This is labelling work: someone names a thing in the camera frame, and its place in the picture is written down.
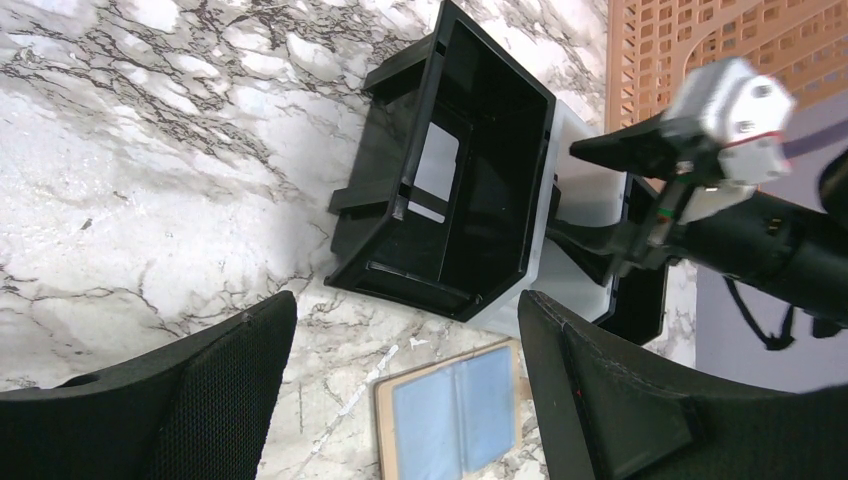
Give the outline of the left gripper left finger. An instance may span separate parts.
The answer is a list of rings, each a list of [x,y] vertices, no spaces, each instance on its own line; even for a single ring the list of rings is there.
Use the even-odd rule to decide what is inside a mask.
[[[252,479],[297,324],[289,291],[146,354],[1,395],[5,479]]]

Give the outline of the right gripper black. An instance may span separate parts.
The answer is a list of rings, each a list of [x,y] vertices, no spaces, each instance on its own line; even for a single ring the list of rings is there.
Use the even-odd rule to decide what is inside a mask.
[[[573,142],[571,156],[611,170],[668,180],[680,118],[657,114]],[[583,226],[550,221],[552,240],[597,285],[652,269],[646,234],[631,221]],[[695,187],[662,252],[739,281],[836,325],[847,322],[847,214],[821,212],[754,187]]]

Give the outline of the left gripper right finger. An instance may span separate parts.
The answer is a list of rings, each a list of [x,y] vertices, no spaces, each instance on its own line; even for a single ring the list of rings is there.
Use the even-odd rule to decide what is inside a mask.
[[[682,366],[544,293],[518,306],[553,479],[843,479],[847,389],[765,389]]]

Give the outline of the orange plastic desk organizer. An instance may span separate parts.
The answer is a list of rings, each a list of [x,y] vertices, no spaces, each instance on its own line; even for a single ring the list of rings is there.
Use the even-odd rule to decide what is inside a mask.
[[[847,0],[619,0],[608,5],[605,128],[659,113],[692,70],[741,56],[803,109],[847,89]]]

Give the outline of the black white card tray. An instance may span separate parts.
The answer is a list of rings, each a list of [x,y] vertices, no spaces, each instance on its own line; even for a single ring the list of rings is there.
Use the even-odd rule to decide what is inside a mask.
[[[571,156],[591,128],[455,3],[364,88],[353,169],[329,205],[338,221],[328,286],[511,337],[520,294],[539,290],[633,343],[661,334],[665,270],[599,286],[546,233],[550,221],[633,220],[653,189]],[[409,210],[431,122],[460,142],[444,223]]]

